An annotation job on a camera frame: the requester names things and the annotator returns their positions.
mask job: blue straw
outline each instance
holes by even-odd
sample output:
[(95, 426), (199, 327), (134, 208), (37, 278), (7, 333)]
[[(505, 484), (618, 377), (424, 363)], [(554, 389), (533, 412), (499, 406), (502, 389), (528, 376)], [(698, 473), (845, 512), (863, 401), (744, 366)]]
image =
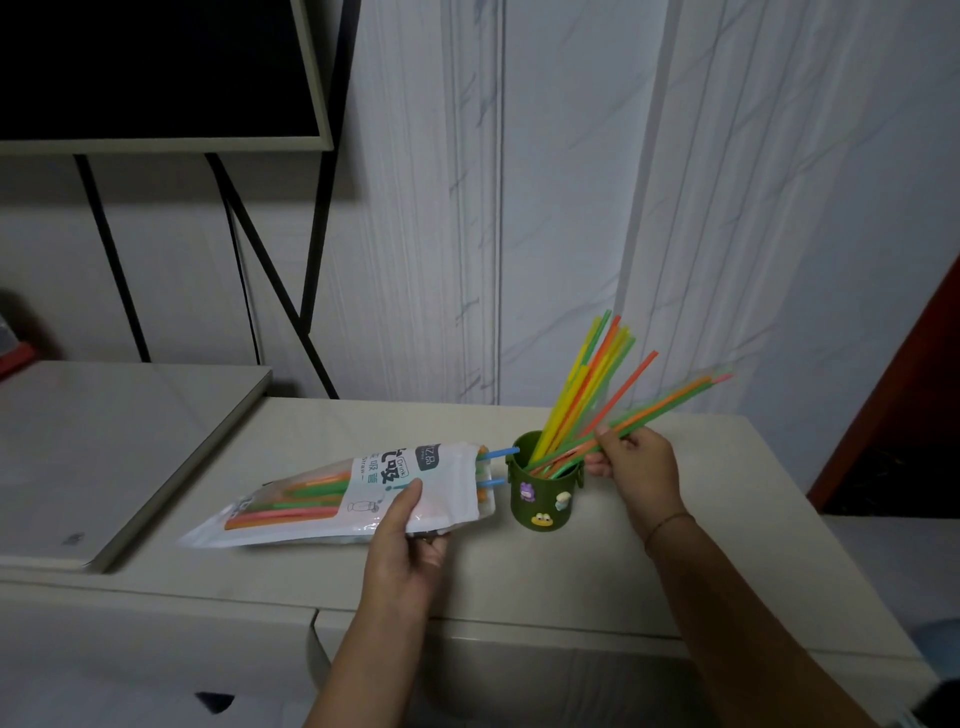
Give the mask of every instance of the blue straw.
[(493, 452), (484, 452), (482, 455), (477, 455), (477, 460), (493, 460), (494, 457), (516, 455), (518, 452), (520, 452), (520, 448), (496, 449)]

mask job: green pen holder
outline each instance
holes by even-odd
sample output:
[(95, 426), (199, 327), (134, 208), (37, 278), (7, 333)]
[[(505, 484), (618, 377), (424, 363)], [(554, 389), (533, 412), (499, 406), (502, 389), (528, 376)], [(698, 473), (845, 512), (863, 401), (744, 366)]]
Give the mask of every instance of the green pen holder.
[(524, 467), (539, 438), (539, 430), (520, 435), (514, 442), (520, 452), (507, 456), (510, 510), (520, 525), (532, 531), (556, 531), (570, 520), (574, 489), (584, 487), (584, 464), (556, 480), (530, 475)]

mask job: tv screen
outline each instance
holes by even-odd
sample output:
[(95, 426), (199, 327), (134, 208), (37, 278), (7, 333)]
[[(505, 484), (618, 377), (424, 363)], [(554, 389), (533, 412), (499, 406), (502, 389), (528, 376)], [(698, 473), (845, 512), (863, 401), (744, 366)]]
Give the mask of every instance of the tv screen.
[(21, 0), (0, 18), (0, 153), (330, 148), (302, 0)]

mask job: white countertop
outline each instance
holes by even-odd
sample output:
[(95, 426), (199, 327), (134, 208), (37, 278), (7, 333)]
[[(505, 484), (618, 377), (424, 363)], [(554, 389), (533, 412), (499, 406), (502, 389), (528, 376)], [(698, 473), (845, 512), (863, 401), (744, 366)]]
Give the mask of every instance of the white countertop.
[[(176, 540), (268, 480), (392, 447), (460, 440), (508, 447), (547, 410), (266, 399), (107, 574), (0, 569), (0, 581), (353, 610), (365, 546), (188, 549)], [(917, 658), (803, 494), (743, 418), (667, 415), (690, 511), (808, 649)], [(502, 461), (498, 464), (502, 470)], [(612, 483), (588, 478), (570, 522), (536, 533), (497, 513), (458, 531), (438, 615), (451, 619), (677, 637), (656, 573)]]

